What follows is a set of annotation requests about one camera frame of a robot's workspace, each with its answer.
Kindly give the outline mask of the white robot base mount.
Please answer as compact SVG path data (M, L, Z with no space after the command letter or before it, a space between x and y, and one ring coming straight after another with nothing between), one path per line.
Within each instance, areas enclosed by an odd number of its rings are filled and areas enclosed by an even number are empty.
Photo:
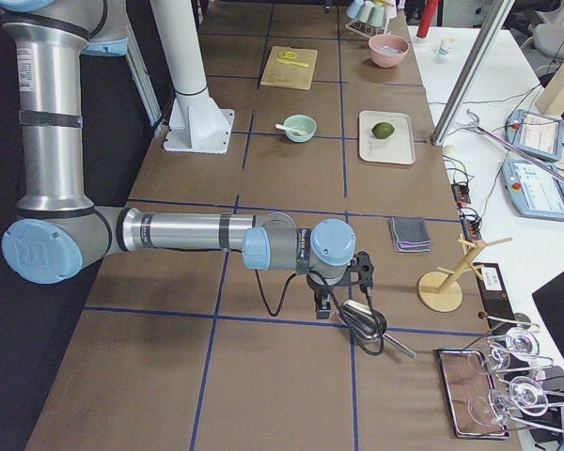
M150 5L175 93L164 149L225 154L235 113L211 97L191 3L159 0Z

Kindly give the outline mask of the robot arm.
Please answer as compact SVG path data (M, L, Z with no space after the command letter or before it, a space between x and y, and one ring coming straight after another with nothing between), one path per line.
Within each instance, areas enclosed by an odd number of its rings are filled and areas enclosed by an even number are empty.
M326 219L300 228L285 213L241 215L143 212L127 208L134 169L83 168L80 61L111 57L110 74L128 69L147 116L160 104L123 1L2 1L4 30L16 45L23 133L25 191L16 221L5 231L2 255L23 279L56 284L104 257L141 249L238 252L255 272L285 270L303 276L320 319L340 303L336 289L372 287L368 254L357 252L352 228Z

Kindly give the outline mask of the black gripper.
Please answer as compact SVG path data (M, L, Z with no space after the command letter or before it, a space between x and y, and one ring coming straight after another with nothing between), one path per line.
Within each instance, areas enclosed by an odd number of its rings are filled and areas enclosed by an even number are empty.
M356 253L344 268L344 273L337 281L324 279L315 271L306 276L309 287L314 291L315 314L318 320L328 320L331 314L331 297L339 287L359 287L367 301L372 300L374 266L369 253Z

